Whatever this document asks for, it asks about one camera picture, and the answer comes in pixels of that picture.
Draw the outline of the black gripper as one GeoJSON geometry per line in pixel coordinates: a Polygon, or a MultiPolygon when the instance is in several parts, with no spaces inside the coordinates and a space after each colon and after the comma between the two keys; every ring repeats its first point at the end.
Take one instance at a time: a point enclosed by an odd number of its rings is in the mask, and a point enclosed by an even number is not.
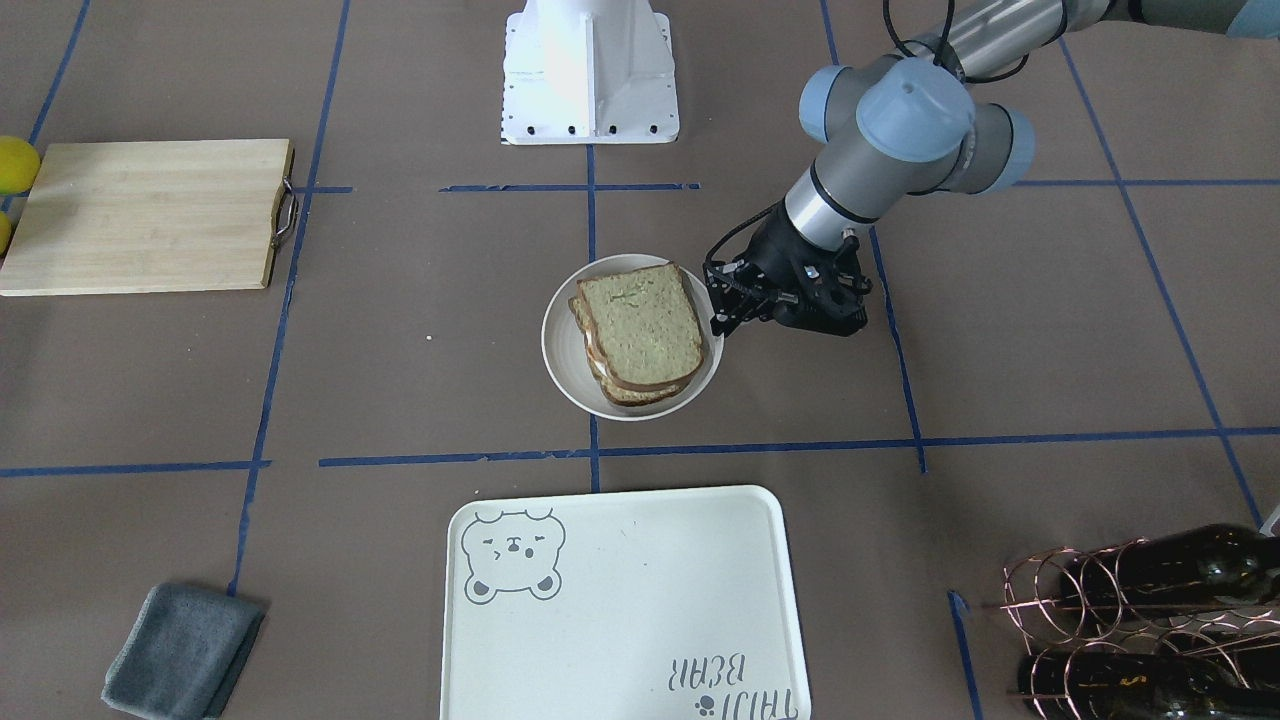
{"type": "Polygon", "coordinates": [[[836,250],[820,249],[801,237],[781,205],[773,206],[753,233],[745,263],[704,263],[704,279],[713,307],[713,334],[727,338],[741,324],[777,322],[774,305],[791,299],[788,291],[795,282],[792,260],[809,263],[858,255],[859,249],[860,238],[854,231],[837,233],[836,250]],[[740,277],[744,266],[748,268],[745,283],[740,277]]]}

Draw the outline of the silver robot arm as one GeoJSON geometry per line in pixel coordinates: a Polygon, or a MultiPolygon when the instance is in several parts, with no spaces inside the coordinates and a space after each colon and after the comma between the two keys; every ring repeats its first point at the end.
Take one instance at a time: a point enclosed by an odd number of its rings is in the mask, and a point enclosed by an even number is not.
{"type": "Polygon", "coordinates": [[[873,281],[863,240],[902,197],[982,195],[1028,173],[1036,132],[1020,113],[978,104],[970,88],[1006,79],[1029,55],[1102,20],[1276,38],[1275,1],[977,1],[867,67],[829,65],[805,85],[797,117],[822,143],[788,192],[746,222],[730,260],[703,275],[718,337],[759,320],[840,337],[867,325],[873,281]]]}

